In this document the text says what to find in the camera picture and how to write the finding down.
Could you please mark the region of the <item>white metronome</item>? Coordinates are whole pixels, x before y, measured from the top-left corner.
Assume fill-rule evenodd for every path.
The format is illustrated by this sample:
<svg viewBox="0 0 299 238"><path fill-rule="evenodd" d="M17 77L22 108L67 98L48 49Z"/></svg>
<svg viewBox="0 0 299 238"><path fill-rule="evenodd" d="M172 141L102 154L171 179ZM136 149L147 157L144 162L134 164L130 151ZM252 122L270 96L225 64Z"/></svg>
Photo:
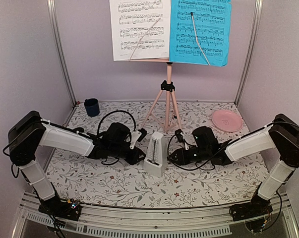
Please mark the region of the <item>white metronome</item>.
<svg viewBox="0 0 299 238"><path fill-rule="evenodd" d="M155 131L149 141L143 169L152 176L162 177L167 164L167 139Z"/></svg>

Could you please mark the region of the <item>pink music stand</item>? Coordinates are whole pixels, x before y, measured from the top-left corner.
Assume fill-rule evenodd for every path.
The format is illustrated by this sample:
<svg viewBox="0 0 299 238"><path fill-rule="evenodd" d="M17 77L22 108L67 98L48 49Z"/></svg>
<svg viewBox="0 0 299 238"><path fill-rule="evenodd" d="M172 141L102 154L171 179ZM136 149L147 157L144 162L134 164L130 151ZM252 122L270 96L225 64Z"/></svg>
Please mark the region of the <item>pink music stand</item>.
<svg viewBox="0 0 299 238"><path fill-rule="evenodd" d="M175 95L175 87L172 83L172 65L174 62L169 60L169 57L166 59L137 59L130 61L153 61L153 62L165 62L167 64L167 79L161 84L159 93L166 95L166 112L165 112L165 121L162 123L164 130L170 130L175 125L180 125L179 110L177 106L177 100Z"/></svg>

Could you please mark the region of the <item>sheet music paper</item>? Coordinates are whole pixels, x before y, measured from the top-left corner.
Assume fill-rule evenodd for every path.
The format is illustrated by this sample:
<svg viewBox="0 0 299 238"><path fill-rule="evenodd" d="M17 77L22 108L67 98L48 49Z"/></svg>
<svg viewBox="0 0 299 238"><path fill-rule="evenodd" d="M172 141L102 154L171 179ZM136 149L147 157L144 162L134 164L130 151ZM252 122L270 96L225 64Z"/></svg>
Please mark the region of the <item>sheet music paper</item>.
<svg viewBox="0 0 299 238"><path fill-rule="evenodd" d="M109 1L114 61L166 59L170 0Z"/></svg>

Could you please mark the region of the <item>blue cloth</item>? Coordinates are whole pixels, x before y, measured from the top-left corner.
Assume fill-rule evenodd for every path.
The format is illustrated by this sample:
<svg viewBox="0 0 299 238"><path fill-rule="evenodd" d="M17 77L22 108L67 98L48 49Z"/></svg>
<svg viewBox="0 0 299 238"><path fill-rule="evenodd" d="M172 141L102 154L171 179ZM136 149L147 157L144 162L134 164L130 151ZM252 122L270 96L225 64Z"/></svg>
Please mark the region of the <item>blue cloth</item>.
<svg viewBox="0 0 299 238"><path fill-rule="evenodd" d="M223 67L228 63L230 0L171 1L171 62Z"/></svg>

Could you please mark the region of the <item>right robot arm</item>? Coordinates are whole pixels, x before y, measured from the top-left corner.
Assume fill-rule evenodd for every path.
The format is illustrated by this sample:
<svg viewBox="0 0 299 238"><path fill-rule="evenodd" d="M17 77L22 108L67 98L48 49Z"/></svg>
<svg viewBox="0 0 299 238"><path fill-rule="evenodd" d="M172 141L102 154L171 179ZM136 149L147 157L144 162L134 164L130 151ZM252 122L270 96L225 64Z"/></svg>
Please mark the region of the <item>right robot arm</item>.
<svg viewBox="0 0 299 238"><path fill-rule="evenodd" d="M247 212L251 216L258 216L265 210L275 192L299 167L299 125L284 114L276 115L272 122L260 129L223 143L218 142L212 129L207 126L195 129L192 136L195 145L185 140L180 129L175 132L175 137L184 147L168 153L168 162L179 168L199 162L224 166L261 151L278 150L279 161L248 203Z"/></svg>

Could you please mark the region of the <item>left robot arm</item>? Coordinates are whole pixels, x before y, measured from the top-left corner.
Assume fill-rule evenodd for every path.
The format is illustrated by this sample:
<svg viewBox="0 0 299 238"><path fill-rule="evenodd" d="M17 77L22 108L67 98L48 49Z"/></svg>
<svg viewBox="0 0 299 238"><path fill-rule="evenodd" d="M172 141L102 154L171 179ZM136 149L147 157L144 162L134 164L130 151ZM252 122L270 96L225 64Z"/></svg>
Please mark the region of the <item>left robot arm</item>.
<svg viewBox="0 0 299 238"><path fill-rule="evenodd" d="M136 143L146 135L143 128L130 130L119 122L113 122L106 131L91 134L54 124L41 118L37 111L30 111L9 130L8 145L2 152L22 171L39 198L45 201L45 207L53 215L60 215L64 204L58 200L53 185L36 162L35 152L39 146L66 150L95 160L124 159L135 165L145 158Z"/></svg>

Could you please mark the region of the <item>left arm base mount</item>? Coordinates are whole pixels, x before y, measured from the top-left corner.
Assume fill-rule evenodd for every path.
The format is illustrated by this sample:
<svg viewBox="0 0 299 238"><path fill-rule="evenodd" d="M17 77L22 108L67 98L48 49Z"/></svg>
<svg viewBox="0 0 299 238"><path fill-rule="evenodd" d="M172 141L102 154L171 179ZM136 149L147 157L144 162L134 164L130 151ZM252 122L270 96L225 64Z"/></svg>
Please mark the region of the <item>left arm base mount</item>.
<svg viewBox="0 0 299 238"><path fill-rule="evenodd" d="M72 221L78 221L81 215L82 207L78 200L70 199L68 201L53 197L49 200L39 199L41 205L39 212L45 213L51 217L64 218Z"/></svg>

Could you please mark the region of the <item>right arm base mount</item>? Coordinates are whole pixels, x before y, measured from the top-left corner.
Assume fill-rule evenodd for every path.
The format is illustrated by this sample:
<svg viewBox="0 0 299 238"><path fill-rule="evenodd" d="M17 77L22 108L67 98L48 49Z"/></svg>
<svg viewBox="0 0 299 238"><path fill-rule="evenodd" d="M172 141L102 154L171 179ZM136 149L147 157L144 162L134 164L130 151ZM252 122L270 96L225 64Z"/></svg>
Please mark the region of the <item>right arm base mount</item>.
<svg viewBox="0 0 299 238"><path fill-rule="evenodd" d="M246 228L252 233L259 233L264 230L272 211L270 201L266 200L251 200L247 203L232 205L229 208L229 214L232 216L233 221L252 219L244 223Z"/></svg>

